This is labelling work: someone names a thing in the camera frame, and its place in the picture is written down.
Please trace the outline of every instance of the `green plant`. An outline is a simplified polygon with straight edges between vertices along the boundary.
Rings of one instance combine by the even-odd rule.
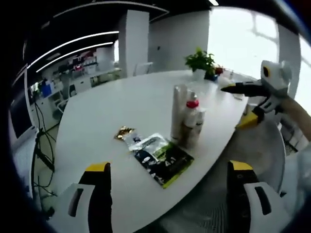
[[[212,56],[214,55],[197,48],[195,54],[191,54],[185,58],[186,65],[189,66],[193,72],[197,69],[202,69],[205,70],[207,74],[213,75],[215,74],[215,62]]]

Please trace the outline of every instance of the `robotic arm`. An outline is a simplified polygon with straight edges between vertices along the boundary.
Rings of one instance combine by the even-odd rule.
[[[234,83],[222,88],[222,91],[245,94],[248,97],[263,96],[266,99],[247,114],[236,128],[246,129],[260,124],[264,115],[273,110],[281,112],[280,103],[287,97],[292,70],[288,62],[273,63],[262,61],[261,79],[256,82]]]

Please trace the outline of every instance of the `oval table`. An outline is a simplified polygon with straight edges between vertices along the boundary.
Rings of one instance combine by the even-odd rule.
[[[56,192],[79,182],[90,164],[109,161],[113,232],[137,231],[174,207],[221,155],[248,98],[237,100],[215,83],[199,83],[205,90],[201,101],[207,113],[198,144],[188,151],[194,162],[166,189],[114,135],[124,125],[135,128],[142,137],[160,133],[170,138],[173,87],[192,79],[191,71],[152,73],[106,83],[70,98],[57,136]]]

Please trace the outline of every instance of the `red bottle cap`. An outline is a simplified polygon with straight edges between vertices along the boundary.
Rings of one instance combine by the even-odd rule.
[[[199,100],[187,101],[186,106],[188,108],[196,108],[197,106],[199,106]]]

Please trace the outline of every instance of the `gold packet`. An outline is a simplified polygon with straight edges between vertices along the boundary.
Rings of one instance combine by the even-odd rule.
[[[133,129],[133,128],[128,128],[128,127],[126,127],[126,126],[122,126],[122,127],[119,129],[118,133],[115,135],[115,139],[118,139],[118,140],[123,141],[123,136],[125,136],[125,135],[128,134],[128,133],[133,132],[134,130],[135,130],[135,129]]]

